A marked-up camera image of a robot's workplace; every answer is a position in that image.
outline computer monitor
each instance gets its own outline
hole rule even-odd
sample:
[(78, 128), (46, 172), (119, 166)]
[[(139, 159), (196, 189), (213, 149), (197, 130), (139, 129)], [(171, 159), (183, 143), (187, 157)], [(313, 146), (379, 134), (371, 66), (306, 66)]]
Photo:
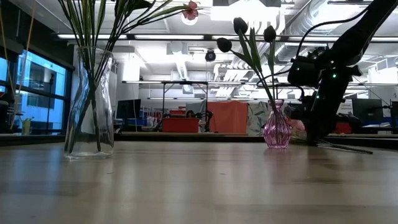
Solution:
[(116, 118), (130, 119), (140, 118), (139, 110), (141, 108), (141, 99), (138, 100), (119, 100)]
[(353, 99), (353, 114), (361, 121), (384, 121), (381, 100)]

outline pink glass vase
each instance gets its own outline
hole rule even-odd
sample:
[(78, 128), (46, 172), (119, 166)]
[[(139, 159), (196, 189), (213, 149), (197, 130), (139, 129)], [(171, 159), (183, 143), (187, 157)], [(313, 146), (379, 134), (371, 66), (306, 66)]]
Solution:
[(287, 124), (282, 112), (283, 100), (275, 100), (277, 113), (271, 109), (268, 121), (264, 126), (264, 139), (270, 149), (285, 149), (292, 138), (292, 128)]

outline blue window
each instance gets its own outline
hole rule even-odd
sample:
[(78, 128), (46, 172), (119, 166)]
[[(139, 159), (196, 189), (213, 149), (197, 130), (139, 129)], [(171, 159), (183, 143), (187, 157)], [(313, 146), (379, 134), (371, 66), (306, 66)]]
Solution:
[(0, 80), (7, 80), (7, 61), (3, 58), (0, 58)]
[(64, 101), (49, 96), (51, 94), (65, 96), (67, 70), (32, 52), (24, 51), (18, 59), (18, 85), (21, 82), (25, 55), (27, 59), (22, 86), (40, 90), (41, 93), (38, 95), (21, 91), (18, 110), (22, 116), (16, 117), (16, 124), (22, 128), (21, 121), (31, 119), (32, 129), (46, 129), (48, 115), (49, 129), (62, 129)]
[[(26, 50), (18, 59), (18, 76), (17, 84), (19, 84), (24, 67)], [(52, 94), (65, 96), (65, 79), (67, 70), (56, 65), (32, 52), (27, 53), (25, 74), (22, 85), (36, 90), (46, 91)]]
[(19, 128), (22, 128), (21, 120), (30, 118), (32, 129), (45, 129), (47, 115), (50, 112), (49, 129), (62, 129), (63, 100), (21, 91), (18, 110), (23, 114), (20, 118), (16, 117), (16, 124)]

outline desk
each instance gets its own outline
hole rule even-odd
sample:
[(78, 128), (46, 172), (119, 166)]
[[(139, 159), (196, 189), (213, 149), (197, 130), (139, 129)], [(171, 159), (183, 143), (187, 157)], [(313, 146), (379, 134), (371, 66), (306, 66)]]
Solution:
[(68, 162), (62, 144), (0, 147), (1, 223), (396, 223), (398, 153), (264, 143), (116, 142)]

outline ceiling light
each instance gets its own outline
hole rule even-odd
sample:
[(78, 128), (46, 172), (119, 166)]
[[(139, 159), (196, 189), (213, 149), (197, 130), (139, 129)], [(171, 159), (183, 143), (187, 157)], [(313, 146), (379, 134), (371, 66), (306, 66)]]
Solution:
[(225, 38), (227, 40), (239, 40), (239, 36), (237, 35), (213, 35), (211, 36), (213, 40), (219, 39), (219, 38)]
[[(285, 46), (298, 47), (299, 43), (285, 43)], [(303, 43), (303, 47), (327, 47), (326, 43)]]
[(398, 37), (373, 37), (372, 42), (397, 42)]
[(245, 21), (276, 21), (279, 7), (266, 7), (260, 1), (238, 1), (230, 6), (213, 6), (210, 9), (212, 21), (233, 21), (235, 17), (242, 17)]
[[(148, 97), (148, 100), (163, 100), (162, 97)], [(165, 100), (204, 100), (205, 98), (180, 98), (180, 97), (165, 97)]]
[[(109, 34), (100, 34), (98, 35), (98, 40), (108, 40), (111, 36)], [(59, 39), (75, 39), (74, 34), (58, 34)], [(120, 35), (119, 39), (127, 39), (127, 35)]]
[(133, 83), (133, 84), (162, 84), (161, 81), (124, 81), (123, 83)]
[(363, 5), (369, 5), (373, 2), (372, 1), (368, 1), (368, 0), (362, 0), (362, 1), (347, 1), (347, 0), (337, 0), (337, 1), (328, 1), (328, 4), (338, 4), (338, 5), (359, 5), (359, 6), (363, 6)]
[(246, 83), (247, 85), (257, 85), (257, 83)]
[[(300, 42), (302, 38), (303, 37), (299, 37), (299, 36), (288, 37), (286, 42), (288, 42), (288, 41)], [(339, 39), (339, 37), (327, 37), (327, 36), (325, 36), (325, 37), (323, 37), (323, 36), (314, 37), (314, 36), (307, 36), (304, 39), (304, 41), (306, 41), (306, 42), (335, 42), (337, 39)]]
[(134, 36), (137, 40), (203, 40), (204, 35), (144, 35), (139, 34)]
[(181, 13), (181, 21), (188, 26), (193, 26), (198, 22), (198, 17), (196, 16), (193, 20), (185, 18), (184, 14)]
[(219, 85), (243, 85), (244, 82), (208, 82), (209, 84), (219, 84)]

